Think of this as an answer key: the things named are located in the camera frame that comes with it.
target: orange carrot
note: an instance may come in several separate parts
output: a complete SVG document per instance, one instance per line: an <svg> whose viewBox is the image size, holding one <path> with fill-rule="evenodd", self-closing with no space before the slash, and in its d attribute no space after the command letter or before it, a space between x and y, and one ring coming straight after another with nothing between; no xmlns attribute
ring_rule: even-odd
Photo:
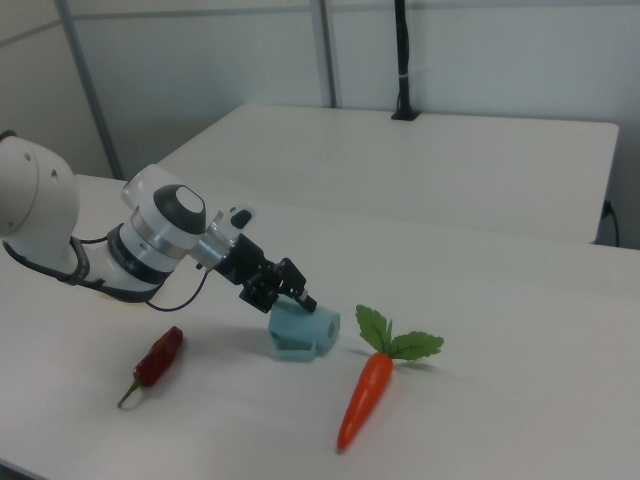
<svg viewBox="0 0 640 480"><path fill-rule="evenodd" d="M369 357L353 391L349 408L342 420L338 434L338 450L344 450L353 440L373 407L382 396L393 371L393 360L386 353L374 353Z"/></svg>
<svg viewBox="0 0 640 480"><path fill-rule="evenodd" d="M369 357L360 374L351 402L342 420L338 434L338 451L349 446L360 427L380 400L393 372L393 359L417 360L440 352L441 337L425 332L410 332L391 339L392 321L376 310L363 305L356 307L360 336L377 350Z"/></svg>

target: light blue block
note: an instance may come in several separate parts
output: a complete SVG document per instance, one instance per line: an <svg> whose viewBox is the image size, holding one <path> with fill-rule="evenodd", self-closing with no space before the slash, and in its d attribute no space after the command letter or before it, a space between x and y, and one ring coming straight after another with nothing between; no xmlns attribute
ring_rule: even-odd
<svg viewBox="0 0 640 480"><path fill-rule="evenodd" d="M269 334L282 358L312 360L324 355L339 331L340 314L321 305L307 312L295 300L281 296L271 309Z"/></svg>

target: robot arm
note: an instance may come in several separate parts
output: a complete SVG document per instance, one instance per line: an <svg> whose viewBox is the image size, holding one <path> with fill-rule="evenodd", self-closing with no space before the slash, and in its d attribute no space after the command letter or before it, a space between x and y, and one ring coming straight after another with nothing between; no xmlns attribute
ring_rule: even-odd
<svg viewBox="0 0 640 480"><path fill-rule="evenodd" d="M99 290L127 302L150 300L187 255L235 285L240 298L268 312L280 294L305 309L315 301L289 259L273 263L240 232L249 209L219 213L206 226L202 198L176 177L150 165L127 183L122 198L133 210L104 242L71 236L78 189L68 165L53 152L0 135L0 238L23 265L60 281Z"/></svg>

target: plastic vegetable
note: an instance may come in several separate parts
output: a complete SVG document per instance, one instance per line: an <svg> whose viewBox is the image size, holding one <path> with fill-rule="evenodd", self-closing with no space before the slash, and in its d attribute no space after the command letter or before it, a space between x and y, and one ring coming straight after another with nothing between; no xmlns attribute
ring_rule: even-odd
<svg viewBox="0 0 640 480"><path fill-rule="evenodd" d="M425 332L410 332L391 339L392 321L387 324L387 319L379 312L363 305L356 307L356 318L360 324L360 336L377 353L367 360L353 391L338 434L339 451L349 446L378 403L391 378L393 360L417 360L435 355L444 343L443 338Z"/></svg>
<svg viewBox="0 0 640 480"><path fill-rule="evenodd" d="M140 360L133 369L133 383L118 402L118 408L140 387L152 387L162 374L169 368L176 357L178 347L182 343L183 333L178 327L171 327L167 333L151 346L149 353Z"/></svg>

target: white table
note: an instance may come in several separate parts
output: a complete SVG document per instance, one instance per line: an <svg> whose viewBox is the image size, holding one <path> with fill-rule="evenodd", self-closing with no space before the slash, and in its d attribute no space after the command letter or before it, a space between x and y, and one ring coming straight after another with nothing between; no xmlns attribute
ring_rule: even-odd
<svg viewBox="0 0 640 480"><path fill-rule="evenodd" d="M121 182L80 177L76 234L121 222ZM236 198L201 192L209 209ZM325 357L283 363L268 317L212 276L161 314L0 255L0 458L48 479L631 479L640 476L640 256L256 201L248 235L290 256L342 314ZM155 299L199 281L185 261ZM334 445L366 354L357 303L445 338L398 365L351 449ZM151 342L186 336L165 377L116 402Z"/></svg>
<svg viewBox="0 0 640 480"><path fill-rule="evenodd" d="M160 165L201 191L590 243L612 124L245 105Z"/></svg>

